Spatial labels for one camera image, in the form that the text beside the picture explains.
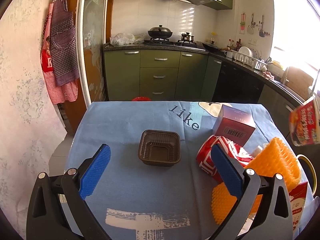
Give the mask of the red white carton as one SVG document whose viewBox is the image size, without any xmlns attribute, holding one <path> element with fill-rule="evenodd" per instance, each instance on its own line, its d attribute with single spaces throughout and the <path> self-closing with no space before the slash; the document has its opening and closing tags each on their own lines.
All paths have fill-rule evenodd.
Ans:
<svg viewBox="0 0 320 240">
<path fill-rule="evenodd" d="M 305 205 L 308 182 L 300 183 L 290 193 L 290 204 L 292 210 L 293 233 L 298 230 L 300 219 Z"/>
</svg>

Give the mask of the red crushed soda can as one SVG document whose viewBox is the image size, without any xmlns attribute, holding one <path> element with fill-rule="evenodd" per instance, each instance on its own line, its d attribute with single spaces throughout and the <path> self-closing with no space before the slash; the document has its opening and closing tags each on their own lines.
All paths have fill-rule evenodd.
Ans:
<svg viewBox="0 0 320 240">
<path fill-rule="evenodd" d="M 226 137 L 211 135 L 200 147 L 196 161 L 200 169 L 218 183 L 222 183 L 219 171 L 226 166 L 223 163 L 220 164 L 223 154 L 236 159 L 242 167 L 245 167 L 253 160 L 253 157 L 240 145 Z"/>
</svg>

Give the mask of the maroon cardboard box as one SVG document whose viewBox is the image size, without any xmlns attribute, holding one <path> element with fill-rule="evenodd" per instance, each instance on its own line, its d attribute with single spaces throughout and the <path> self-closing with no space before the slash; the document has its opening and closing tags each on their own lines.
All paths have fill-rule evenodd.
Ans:
<svg viewBox="0 0 320 240">
<path fill-rule="evenodd" d="M 223 136 L 240 146 L 244 146 L 255 128 L 256 125 L 250 113 L 222 105 L 213 126 L 213 134 Z"/>
</svg>

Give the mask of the yellow rimmed trash bin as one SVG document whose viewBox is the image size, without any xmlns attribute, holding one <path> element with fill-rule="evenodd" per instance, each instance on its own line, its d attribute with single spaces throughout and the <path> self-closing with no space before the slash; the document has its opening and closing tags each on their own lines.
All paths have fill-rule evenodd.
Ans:
<svg viewBox="0 0 320 240">
<path fill-rule="evenodd" d="M 311 187 L 312 195 L 314 196 L 317 191 L 317 175 L 316 175 L 315 168 L 314 168 L 313 164 L 311 163 L 311 161 L 305 155 L 299 154 L 299 155 L 297 155 L 297 159 L 299 160 L 299 162 L 300 162 L 300 164 L 306 174 L 306 177 L 307 177 L 309 184 L 310 184 L 310 187 Z"/>
</svg>

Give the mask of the green kitchen cabinets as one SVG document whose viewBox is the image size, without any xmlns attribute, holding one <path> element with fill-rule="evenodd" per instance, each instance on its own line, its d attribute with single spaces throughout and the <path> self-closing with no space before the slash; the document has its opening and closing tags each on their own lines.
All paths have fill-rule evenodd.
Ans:
<svg viewBox="0 0 320 240">
<path fill-rule="evenodd" d="M 289 113 L 305 100 L 277 80 L 220 53 L 203 49 L 127 46 L 104 49 L 111 101 L 260 103 L 283 134 Z"/>
</svg>

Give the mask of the blue printed tablecloth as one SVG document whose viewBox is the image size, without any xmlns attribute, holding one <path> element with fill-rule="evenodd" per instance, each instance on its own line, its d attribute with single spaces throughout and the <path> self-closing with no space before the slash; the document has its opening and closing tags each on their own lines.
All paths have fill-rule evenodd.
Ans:
<svg viewBox="0 0 320 240">
<path fill-rule="evenodd" d="M 87 109 L 66 167 L 110 146 L 111 160 L 86 203 L 112 239 L 207 239 L 217 229 L 211 212 L 216 181 L 196 161 L 216 120 L 210 108 L 207 102 L 111 101 Z M 150 166 L 139 159 L 147 129 L 179 135 L 177 164 Z"/>
</svg>

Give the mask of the red checkered apron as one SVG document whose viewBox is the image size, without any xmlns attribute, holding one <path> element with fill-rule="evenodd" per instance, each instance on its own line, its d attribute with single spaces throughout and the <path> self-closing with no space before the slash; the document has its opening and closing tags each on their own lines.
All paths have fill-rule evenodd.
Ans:
<svg viewBox="0 0 320 240">
<path fill-rule="evenodd" d="M 52 56 L 50 53 L 50 29 L 53 7 L 54 4 L 50 3 L 48 15 L 44 23 L 40 64 L 50 100 L 52 104 L 57 105 L 66 101 L 74 102 L 78 98 L 78 84 L 76 81 L 72 81 L 62 86 L 56 84 Z"/>
</svg>

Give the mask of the brown plastic tray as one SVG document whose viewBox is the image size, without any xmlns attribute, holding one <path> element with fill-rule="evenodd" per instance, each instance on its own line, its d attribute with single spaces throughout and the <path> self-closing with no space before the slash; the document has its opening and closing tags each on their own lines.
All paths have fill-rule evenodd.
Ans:
<svg viewBox="0 0 320 240">
<path fill-rule="evenodd" d="M 175 132 L 145 130 L 138 157 L 146 165 L 171 167 L 181 160 L 180 136 Z"/>
</svg>

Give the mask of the red plastic stool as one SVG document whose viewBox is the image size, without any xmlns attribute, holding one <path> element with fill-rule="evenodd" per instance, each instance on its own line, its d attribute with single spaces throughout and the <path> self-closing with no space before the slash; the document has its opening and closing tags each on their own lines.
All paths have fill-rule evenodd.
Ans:
<svg viewBox="0 0 320 240">
<path fill-rule="evenodd" d="M 139 96 L 139 97 L 132 99 L 132 101 L 151 101 L 151 99 L 146 96 Z"/>
</svg>

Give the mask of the purple checkered apron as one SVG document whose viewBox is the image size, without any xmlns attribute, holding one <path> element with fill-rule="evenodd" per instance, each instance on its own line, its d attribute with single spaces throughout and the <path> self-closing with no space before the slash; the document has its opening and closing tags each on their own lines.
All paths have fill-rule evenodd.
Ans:
<svg viewBox="0 0 320 240">
<path fill-rule="evenodd" d="M 67 0 L 53 0 L 50 27 L 50 53 L 57 86 L 79 78 L 73 13 Z"/>
</svg>

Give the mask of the dish drying rack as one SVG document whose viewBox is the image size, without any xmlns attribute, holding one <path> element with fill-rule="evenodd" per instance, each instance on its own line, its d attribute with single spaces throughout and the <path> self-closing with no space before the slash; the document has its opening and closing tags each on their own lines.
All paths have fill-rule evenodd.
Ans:
<svg viewBox="0 0 320 240">
<path fill-rule="evenodd" d="M 248 47 L 241 47 L 239 50 L 231 50 L 231 52 L 235 61 L 241 62 L 252 69 L 267 70 L 267 64 L 253 57 L 252 51 Z"/>
</svg>

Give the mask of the white plastic bag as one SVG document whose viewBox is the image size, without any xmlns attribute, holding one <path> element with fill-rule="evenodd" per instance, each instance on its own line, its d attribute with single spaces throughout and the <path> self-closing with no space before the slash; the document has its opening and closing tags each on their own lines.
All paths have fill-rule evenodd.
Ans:
<svg viewBox="0 0 320 240">
<path fill-rule="evenodd" d="M 133 35 L 132 33 L 118 33 L 110 40 L 113 46 L 124 46 L 130 44 L 144 43 L 145 34 Z"/>
</svg>

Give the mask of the black wok with lid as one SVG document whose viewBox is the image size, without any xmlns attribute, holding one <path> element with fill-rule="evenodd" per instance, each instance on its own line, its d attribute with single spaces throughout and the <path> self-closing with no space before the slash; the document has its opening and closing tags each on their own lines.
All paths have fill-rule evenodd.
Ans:
<svg viewBox="0 0 320 240">
<path fill-rule="evenodd" d="M 148 35 L 151 38 L 167 40 L 172 36 L 172 31 L 160 24 L 159 26 L 152 27 L 148 30 Z"/>
</svg>

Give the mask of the glass sliding door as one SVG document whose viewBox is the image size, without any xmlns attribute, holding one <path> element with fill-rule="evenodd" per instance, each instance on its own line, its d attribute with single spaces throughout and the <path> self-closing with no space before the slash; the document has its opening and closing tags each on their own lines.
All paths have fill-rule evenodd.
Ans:
<svg viewBox="0 0 320 240">
<path fill-rule="evenodd" d="M 106 99 L 103 46 L 107 0 L 77 0 L 76 53 L 86 107 Z"/>
</svg>

